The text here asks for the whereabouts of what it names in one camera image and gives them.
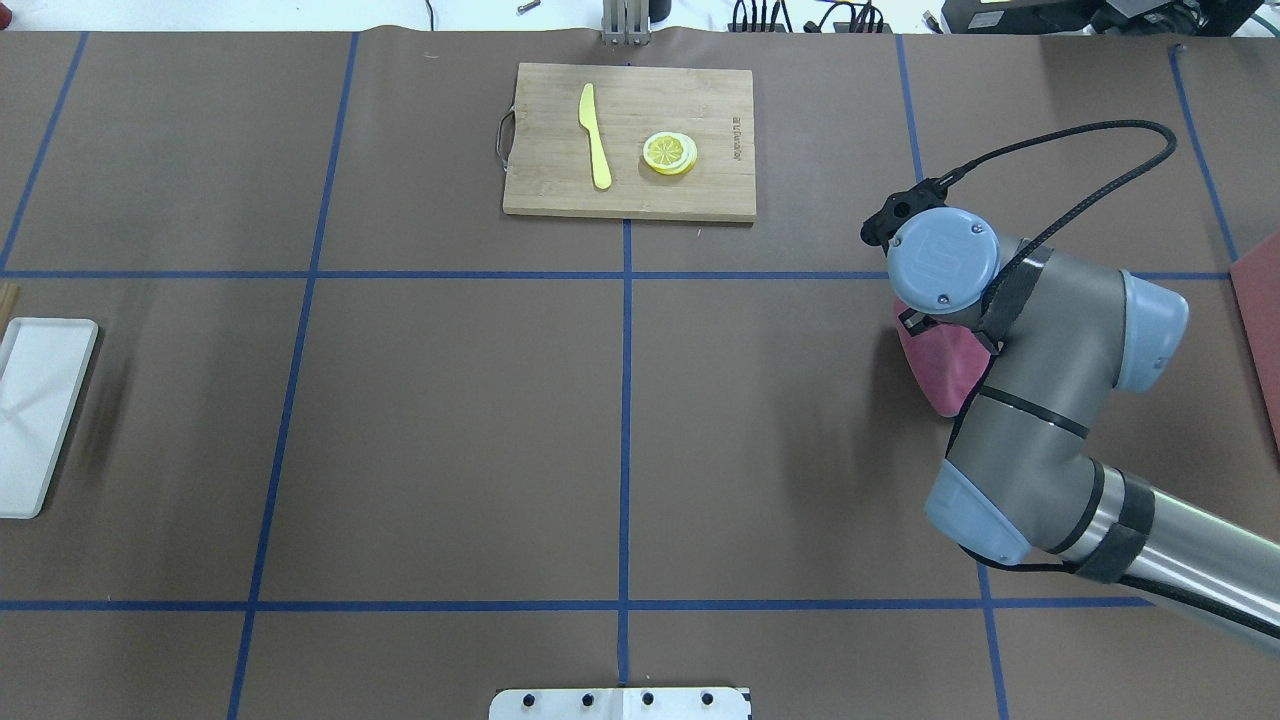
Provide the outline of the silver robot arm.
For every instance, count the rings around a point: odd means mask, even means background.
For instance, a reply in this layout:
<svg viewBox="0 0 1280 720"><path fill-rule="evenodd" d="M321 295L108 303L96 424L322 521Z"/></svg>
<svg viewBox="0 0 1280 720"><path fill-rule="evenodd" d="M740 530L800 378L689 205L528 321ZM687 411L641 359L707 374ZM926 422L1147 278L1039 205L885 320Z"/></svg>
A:
<svg viewBox="0 0 1280 720"><path fill-rule="evenodd" d="M998 234L959 208L890 200L864 225L913 333L969 331L989 363L925 501L936 529L1005 571L1120 585L1277 652L1277 546L1085 454L1116 389L1164 374L1183 296Z"/></svg>

